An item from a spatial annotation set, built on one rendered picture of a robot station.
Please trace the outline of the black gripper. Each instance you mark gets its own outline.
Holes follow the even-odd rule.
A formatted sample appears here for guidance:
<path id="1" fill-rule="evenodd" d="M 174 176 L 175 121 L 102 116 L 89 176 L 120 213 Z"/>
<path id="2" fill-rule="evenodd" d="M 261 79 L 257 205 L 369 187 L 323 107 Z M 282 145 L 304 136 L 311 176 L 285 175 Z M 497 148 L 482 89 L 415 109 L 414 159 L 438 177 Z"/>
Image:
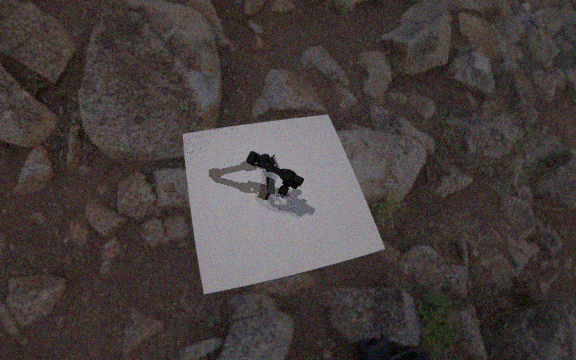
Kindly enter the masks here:
<path id="1" fill-rule="evenodd" d="M 283 186 L 281 186 L 281 187 L 279 188 L 278 193 L 286 196 L 287 193 L 288 193 L 288 190 L 289 190 L 289 188 L 288 188 L 289 183 L 283 181 L 282 184 L 283 184 Z M 285 186 L 284 186 L 284 185 L 285 185 Z"/>

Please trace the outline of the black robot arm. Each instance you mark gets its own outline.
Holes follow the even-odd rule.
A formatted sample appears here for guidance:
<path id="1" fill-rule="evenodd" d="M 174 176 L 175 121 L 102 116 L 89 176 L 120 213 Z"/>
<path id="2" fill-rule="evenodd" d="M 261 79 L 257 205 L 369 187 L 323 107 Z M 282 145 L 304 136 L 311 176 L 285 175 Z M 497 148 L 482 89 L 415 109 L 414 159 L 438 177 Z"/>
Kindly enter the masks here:
<path id="1" fill-rule="evenodd" d="M 273 166 L 275 161 L 273 157 L 270 158 L 268 154 L 264 153 L 260 155 L 254 151 L 250 151 L 246 161 L 252 166 L 258 166 L 279 175 L 283 181 L 289 183 L 288 187 L 291 186 L 296 189 L 298 186 L 301 186 L 304 181 L 304 178 L 296 175 L 296 173 L 290 169 L 280 169 Z M 256 162 L 258 163 L 255 164 Z"/>

